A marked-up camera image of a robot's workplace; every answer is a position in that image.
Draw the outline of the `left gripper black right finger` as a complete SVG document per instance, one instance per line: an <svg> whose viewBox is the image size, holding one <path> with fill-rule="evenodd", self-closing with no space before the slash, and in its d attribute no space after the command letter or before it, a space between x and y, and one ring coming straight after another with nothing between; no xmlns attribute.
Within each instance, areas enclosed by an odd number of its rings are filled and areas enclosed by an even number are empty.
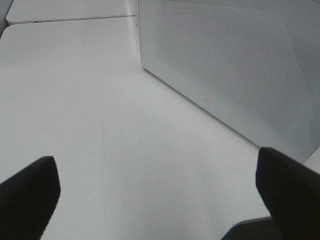
<svg viewBox="0 0 320 240"><path fill-rule="evenodd" d="M320 238L320 175L271 147L258 152L255 185L285 240Z"/></svg>

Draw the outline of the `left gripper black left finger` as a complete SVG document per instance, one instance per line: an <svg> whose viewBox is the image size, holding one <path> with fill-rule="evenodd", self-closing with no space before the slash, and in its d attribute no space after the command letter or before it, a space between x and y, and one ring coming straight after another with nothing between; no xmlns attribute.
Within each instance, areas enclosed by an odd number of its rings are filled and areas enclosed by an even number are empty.
<svg viewBox="0 0 320 240"><path fill-rule="evenodd" d="M53 156L44 156L0 184L0 238L39 240L61 194Z"/></svg>

